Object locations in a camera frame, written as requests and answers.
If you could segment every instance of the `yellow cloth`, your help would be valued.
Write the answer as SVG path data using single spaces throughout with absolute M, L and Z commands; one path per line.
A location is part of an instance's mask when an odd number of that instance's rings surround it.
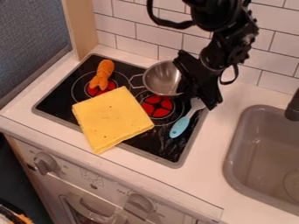
M 73 113 L 94 153 L 103 152 L 154 127 L 126 87 L 74 104 Z

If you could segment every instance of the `faucet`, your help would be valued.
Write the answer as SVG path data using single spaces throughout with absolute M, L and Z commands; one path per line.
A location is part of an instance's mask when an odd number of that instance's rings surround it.
M 292 122 L 299 122 L 299 88 L 286 108 L 284 115 Z

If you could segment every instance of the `stainless steel bowl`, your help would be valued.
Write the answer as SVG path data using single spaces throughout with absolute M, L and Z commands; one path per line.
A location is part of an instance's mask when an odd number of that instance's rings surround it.
M 159 62 L 149 67 L 143 75 L 143 85 L 156 95 L 176 96 L 182 74 L 171 60 Z

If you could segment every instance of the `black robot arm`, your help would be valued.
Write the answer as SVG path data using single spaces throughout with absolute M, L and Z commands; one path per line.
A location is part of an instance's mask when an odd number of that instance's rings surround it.
M 187 99 L 198 97 L 209 109 L 222 102 L 218 83 L 233 83 L 238 75 L 238 64 L 249 58 L 248 52 L 258 33 L 256 19 L 247 8 L 251 0 L 183 0 L 191 7 L 191 21 L 175 23 L 153 14 L 153 0 L 148 0 L 150 18 L 158 25 L 176 29 L 187 29 L 197 25 L 213 32 L 210 44 L 195 59 L 181 50 L 173 63 L 182 73 L 178 92 Z M 233 66 L 235 78 L 224 82 L 221 76 Z

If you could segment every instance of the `red burner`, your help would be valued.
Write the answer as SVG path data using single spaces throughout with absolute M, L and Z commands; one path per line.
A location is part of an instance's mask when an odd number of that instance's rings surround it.
M 142 106 L 152 118 L 165 118 L 174 109 L 174 103 L 170 98 L 156 95 L 145 98 Z
M 90 97 L 95 97 L 97 95 L 102 95 L 102 94 L 105 94 L 106 92 L 114 90 L 115 88 L 117 88 L 116 82 L 114 80 L 109 80 L 108 87 L 105 90 L 100 90 L 99 87 L 90 88 L 89 83 L 88 83 L 87 87 L 86 87 L 86 92 Z

